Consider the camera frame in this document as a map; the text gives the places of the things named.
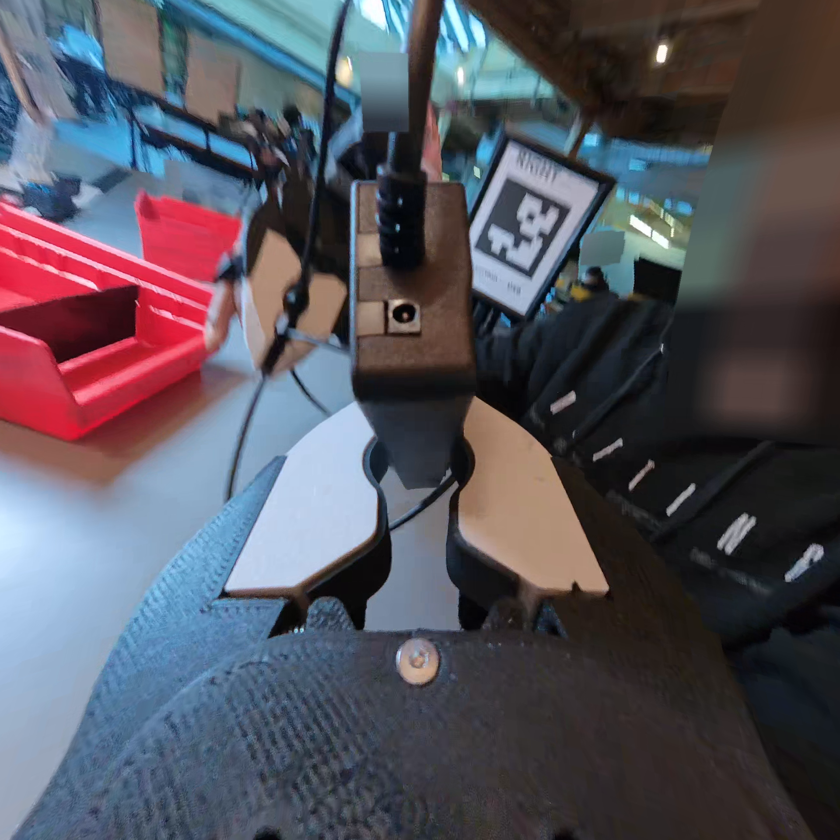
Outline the white printed tag sign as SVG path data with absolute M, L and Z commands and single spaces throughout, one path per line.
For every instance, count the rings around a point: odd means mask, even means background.
M 616 185 L 524 133 L 501 131 L 469 210 L 474 298 L 512 321 L 532 319 Z

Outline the tan wooden board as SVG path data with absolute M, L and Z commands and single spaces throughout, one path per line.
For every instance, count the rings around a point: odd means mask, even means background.
M 95 3 L 108 76 L 157 98 L 165 94 L 157 6 L 143 1 Z
M 241 64 L 212 40 L 190 33 L 186 50 L 184 109 L 213 126 L 237 108 Z

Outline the thin usb cable gold plug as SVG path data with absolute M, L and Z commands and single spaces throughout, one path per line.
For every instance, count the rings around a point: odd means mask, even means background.
M 332 345 L 326 339 L 315 339 L 313 334 L 309 334 L 305 330 L 301 332 L 297 325 L 304 314 L 304 304 L 309 304 L 309 292 L 313 279 L 313 260 L 316 248 L 316 242 L 320 231 L 320 211 L 322 200 L 327 191 L 327 169 L 329 166 L 329 143 L 333 136 L 333 103 L 335 100 L 335 71 L 338 68 L 338 61 L 343 42 L 343 34 L 347 23 L 347 17 L 350 15 L 351 7 L 354 2 L 341 2 L 339 13 L 332 29 L 332 35 L 329 47 L 329 60 L 327 66 L 327 80 L 324 87 L 324 95 L 322 100 L 322 125 L 320 129 L 320 142 L 318 146 L 317 167 L 314 171 L 314 176 L 311 180 L 312 191 L 311 199 L 308 205 L 308 232 L 305 237 L 304 247 L 301 257 L 301 267 L 293 269 L 292 284 L 289 291 L 282 292 L 281 302 L 288 306 L 288 313 L 286 315 L 276 315 L 269 318 L 269 326 L 271 331 L 268 339 L 261 339 L 262 344 L 257 348 L 256 361 L 254 361 L 255 370 L 259 375 L 258 384 L 255 388 L 254 394 L 248 404 L 248 410 L 245 419 L 241 424 L 238 432 L 236 445 L 232 457 L 232 462 L 227 474 L 227 484 L 225 491 L 225 503 L 232 500 L 235 494 L 236 480 L 238 477 L 238 469 L 241 462 L 241 457 L 245 447 L 249 428 L 253 420 L 257 405 L 261 394 L 265 388 L 266 383 L 270 377 L 279 370 L 280 356 L 282 352 L 287 349 L 291 339 L 301 339 L 305 345 L 305 349 L 314 348 L 328 348 Z M 245 257 L 242 258 L 242 269 L 236 278 L 231 279 L 234 275 L 224 275 L 217 281 L 218 291 L 229 291 L 232 297 L 232 302 L 236 302 L 239 297 L 242 298 L 245 289 Z M 277 324 L 280 320 L 285 319 L 285 326 L 280 331 L 277 329 Z M 422 499 L 410 511 L 404 513 L 401 517 L 393 520 L 388 525 L 389 532 L 398 530 L 406 525 L 408 522 L 420 516 L 426 509 L 430 508 L 435 502 L 441 498 L 446 491 L 455 484 L 455 477 L 451 474 L 441 481 L 441 483 L 434 488 L 428 496 Z

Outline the person's right hand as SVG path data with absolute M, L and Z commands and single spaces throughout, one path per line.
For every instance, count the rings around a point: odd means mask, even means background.
M 204 324 L 205 351 L 213 355 L 226 343 L 231 324 L 239 318 L 237 289 L 234 283 L 220 280 L 214 284 L 213 299 Z

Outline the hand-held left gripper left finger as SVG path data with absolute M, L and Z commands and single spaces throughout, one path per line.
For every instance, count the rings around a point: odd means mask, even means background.
M 331 597 L 357 629 L 392 569 L 381 487 L 389 466 L 358 404 L 296 443 L 224 585 L 237 599 L 284 599 L 299 614 Z

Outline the black usb hub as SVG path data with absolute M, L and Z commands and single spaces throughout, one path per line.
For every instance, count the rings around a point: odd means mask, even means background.
M 353 396 L 407 489 L 437 485 L 476 393 L 473 269 L 464 188 L 427 186 L 425 251 L 415 268 L 385 263 L 377 184 L 350 199 Z

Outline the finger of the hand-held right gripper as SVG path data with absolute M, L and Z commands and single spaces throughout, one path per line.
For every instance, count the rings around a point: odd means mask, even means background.
M 312 351 L 330 342 L 330 336 L 339 323 L 348 288 L 335 275 L 315 272 L 309 284 L 309 304 L 300 315 L 294 330 L 314 340 L 288 338 L 280 356 L 281 368 L 294 368 Z
M 245 279 L 245 342 L 255 370 L 261 370 L 284 316 L 286 294 L 301 276 L 301 262 L 285 236 L 266 231 L 256 262 Z

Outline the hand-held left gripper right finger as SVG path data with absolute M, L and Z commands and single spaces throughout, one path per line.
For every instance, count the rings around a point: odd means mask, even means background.
M 500 602 L 534 618 L 554 598 L 608 595 L 552 457 L 528 431 L 476 398 L 453 467 L 446 568 L 462 624 L 483 623 Z

